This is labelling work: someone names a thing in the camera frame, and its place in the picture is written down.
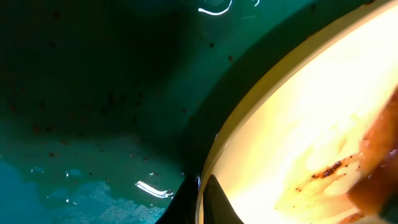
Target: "green surface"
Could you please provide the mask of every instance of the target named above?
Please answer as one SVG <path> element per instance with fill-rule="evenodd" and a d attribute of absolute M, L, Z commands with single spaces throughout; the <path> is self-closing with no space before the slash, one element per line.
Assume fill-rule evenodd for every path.
<path fill-rule="evenodd" d="M 134 184 L 198 175 L 258 79 L 364 2 L 0 1 L 1 223 L 154 223 L 171 198 Z"/>

